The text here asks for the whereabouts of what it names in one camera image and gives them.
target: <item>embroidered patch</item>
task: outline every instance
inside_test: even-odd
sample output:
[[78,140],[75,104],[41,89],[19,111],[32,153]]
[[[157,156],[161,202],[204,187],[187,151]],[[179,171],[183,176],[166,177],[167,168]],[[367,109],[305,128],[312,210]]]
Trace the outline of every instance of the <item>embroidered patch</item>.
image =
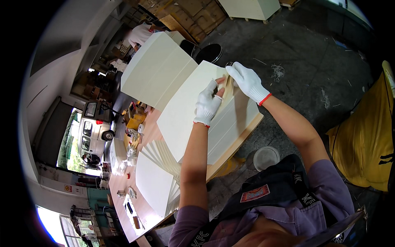
[[261,198],[263,196],[266,196],[268,194],[270,194],[269,187],[268,187],[268,185],[264,185],[264,186],[259,187],[257,189],[253,189],[248,192],[244,192],[241,195],[240,202],[249,202],[249,201]]

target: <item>purple shirt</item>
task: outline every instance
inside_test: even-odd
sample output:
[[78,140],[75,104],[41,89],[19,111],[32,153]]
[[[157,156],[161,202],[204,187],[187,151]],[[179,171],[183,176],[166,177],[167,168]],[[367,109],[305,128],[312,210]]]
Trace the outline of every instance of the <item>purple shirt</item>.
[[[243,216],[221,221],[210,240],[209,246],[232,246],[251,229],[259,214],[274,220],[293,235],[311,236],[326,229],[323,203],[338,220],[354,213],[354,205],[347,186],[329,160],[315,162],[307,175],[310,189],[318,202],[303,208],[299,200],[288,202],[284,207],[259,206],[248,209]],[[198,206],[179,209],[176,223],[169,240],[169,247],[185,247],[198,230],[209,222],[209,213]]]

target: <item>bucket lid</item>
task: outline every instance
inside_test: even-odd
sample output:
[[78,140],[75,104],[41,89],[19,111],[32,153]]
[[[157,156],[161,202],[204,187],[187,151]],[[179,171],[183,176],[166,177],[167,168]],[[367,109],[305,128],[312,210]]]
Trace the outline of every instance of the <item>bucket lid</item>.
[[261,147],[254,155],[253,163],[255,168],[260,172],[280,162],[278,150],[271,147]]

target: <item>wooden crate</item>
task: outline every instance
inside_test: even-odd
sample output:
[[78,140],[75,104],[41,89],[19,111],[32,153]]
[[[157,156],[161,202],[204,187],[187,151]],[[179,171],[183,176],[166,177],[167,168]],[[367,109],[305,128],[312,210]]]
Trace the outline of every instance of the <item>wooden crate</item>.
[[176,27],[174,30],[189,39],[188,35],[180,31],[180,25],[197,43],[226,19],[225,13],[215,0],[143,0],[140,4],[159,20],[165,17],[167,24],[170,20],[170,26]]
[[279,0],[281,6],[288,7],[289,10],[293,10],[299,5],[301,0]]

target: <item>gloved hand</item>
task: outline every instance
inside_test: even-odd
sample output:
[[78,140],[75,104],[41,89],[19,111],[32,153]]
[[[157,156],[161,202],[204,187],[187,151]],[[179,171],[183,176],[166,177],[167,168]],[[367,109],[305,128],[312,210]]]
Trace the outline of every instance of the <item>gloved hand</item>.
[[225,81],[225,77],[219,78],[217,80],[211,80],[209,85],[203,90],[197,97],[196,103],[196,117],[194,123],[202,123],[207,128],[210,127],[212,118],[218,111],[218,108],[222,102],[222,96],[224,95],[225,88],[220,89],[216,95],[213,97],[214,89],[218,84]]
[[271,93],[262,86],[261,78],[255,71],[244,67],[239,62],[234,62],[233,66],[226,66],[226,71],[235,80],[234,85],[240,87],[245,95],[261,106],[271,96]]

